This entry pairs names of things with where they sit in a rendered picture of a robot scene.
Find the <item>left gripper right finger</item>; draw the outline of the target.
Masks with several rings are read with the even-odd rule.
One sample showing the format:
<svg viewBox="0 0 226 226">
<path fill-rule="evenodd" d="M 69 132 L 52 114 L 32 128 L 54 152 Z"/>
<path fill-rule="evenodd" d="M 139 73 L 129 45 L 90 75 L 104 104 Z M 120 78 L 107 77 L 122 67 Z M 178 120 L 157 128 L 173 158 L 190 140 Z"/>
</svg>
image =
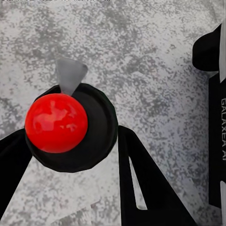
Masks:
<svg viewBox="0 0 226 226">
<path fill-rule="evenodd" d="M 136 133 L 122 125 L 118 133 L 121 226 L 197 226 Z M 129 157 L 147 210 L 137 208 Z"/>
</svg>

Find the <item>insectifuge atomizer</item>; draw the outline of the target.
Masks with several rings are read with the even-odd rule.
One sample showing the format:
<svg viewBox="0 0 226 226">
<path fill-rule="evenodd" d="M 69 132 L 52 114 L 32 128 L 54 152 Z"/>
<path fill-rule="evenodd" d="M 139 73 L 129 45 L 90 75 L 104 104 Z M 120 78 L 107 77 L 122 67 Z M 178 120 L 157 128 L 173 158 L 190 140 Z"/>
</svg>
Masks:
<svg viewBox="0 0 226 226">
<path fill-rule="evenodd" d="M 92 169 L 117 142 L 115 106 L 104 92 L 81 83 L 89 68 L 69 59 L 56 61 L 60 84 L 37 97 L 25 117 L 25 139 L 43 166 L 57 172 Z"/>
</svg>

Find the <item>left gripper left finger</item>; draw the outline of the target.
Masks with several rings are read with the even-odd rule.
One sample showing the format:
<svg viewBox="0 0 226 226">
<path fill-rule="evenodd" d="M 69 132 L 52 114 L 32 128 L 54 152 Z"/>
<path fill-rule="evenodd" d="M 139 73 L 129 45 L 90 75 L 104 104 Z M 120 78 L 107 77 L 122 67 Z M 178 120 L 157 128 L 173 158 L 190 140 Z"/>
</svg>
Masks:
<svg viewBox="0 0 226 226">
<path fill-rule="evenodd" d="M 25 128 L 0 141 L 0 219 L 25 173 L 32 153 L 25 139 Z"/>
</svg>

